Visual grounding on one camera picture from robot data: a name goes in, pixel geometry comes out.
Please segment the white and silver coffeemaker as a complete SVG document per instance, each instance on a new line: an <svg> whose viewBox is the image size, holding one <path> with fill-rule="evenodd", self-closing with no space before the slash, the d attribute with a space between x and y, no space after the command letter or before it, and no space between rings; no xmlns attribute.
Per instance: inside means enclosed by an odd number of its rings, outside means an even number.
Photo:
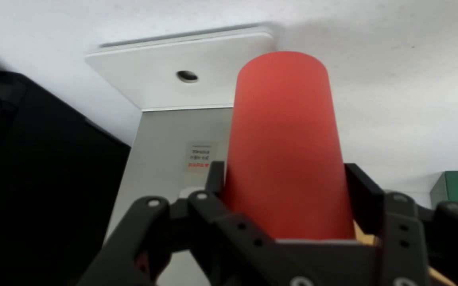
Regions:
<svg viewBox="0 0 458 286"><path fill-rule="evenodd" d="M262 24L101 46L86 63L142 115L102 250L78 286L244 286L196 209L221 209L237 75L276 50Z"/></svg>

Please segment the orange cup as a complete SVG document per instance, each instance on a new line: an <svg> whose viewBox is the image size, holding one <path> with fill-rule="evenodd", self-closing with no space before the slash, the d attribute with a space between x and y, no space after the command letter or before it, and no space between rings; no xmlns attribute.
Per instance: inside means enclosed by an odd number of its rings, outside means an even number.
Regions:
<svg viewBox="0 0 458 286"><path fill-rule="evenodd" d="M276 51L237 76L223 199L274 239L353 240L328 73Z"/></svg>

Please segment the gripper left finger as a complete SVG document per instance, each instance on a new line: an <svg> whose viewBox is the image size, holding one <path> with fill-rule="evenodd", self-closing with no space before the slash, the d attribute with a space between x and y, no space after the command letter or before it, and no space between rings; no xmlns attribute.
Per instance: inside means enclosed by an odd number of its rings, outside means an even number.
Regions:
<svg viewBox="0 0 458 286"><path fill-rule="evenodd" d="M215 162L205 188L185 199L137 199L78 286L158 286L181 251L191 252L211 286L290 286L294 273L275 242L219 198L223 167Z"/></svg>

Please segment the black appliance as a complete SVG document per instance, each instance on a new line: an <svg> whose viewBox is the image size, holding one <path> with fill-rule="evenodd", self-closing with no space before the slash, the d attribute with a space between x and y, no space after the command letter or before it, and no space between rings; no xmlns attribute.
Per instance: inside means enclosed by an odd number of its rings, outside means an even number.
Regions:
<svg viewBox="0 0 458 286"><path fill-rule="evenodd" d="M74 286L102 247L130 146L0 71L0 286Z"/></svg>

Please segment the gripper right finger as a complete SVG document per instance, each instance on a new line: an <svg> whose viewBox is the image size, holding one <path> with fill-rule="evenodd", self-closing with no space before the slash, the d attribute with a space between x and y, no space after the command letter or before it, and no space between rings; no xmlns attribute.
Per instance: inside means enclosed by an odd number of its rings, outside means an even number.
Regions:
<svg viewBox="0 0 458 286"><path fill-rule="evenodd" d="M345 175L353 219L378 239L379 286L447 286L430 269L458 286L458 202L430 210L383 191L357 164L346 163Z"/></svg>

